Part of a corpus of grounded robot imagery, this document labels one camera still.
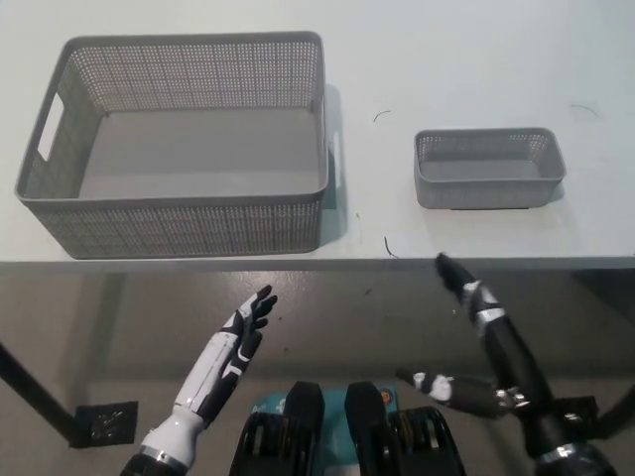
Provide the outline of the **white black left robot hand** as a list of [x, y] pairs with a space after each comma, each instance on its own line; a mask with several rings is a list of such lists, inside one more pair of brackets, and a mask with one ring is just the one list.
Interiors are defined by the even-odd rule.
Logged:
[[192, 366], [176, 396], [176, 411], [189, 411], [206, 425], [216, 419], [258, 350], [260, 330], [277, 300], [267, 285], [234, 310]]

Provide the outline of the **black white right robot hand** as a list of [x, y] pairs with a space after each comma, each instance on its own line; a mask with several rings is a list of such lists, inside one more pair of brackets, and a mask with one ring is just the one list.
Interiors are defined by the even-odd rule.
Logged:
[[547, 379], [500, 300], [448, 255], [438, 254], [435, 266], [476, 330], [496, 383], [409, 368], [397, 369], [396, 376], [453, 410], [486, 418], [515, 416], [522, 424], [526, 450], [534, 459], [571, 444], [574, 436], [556, 411]]

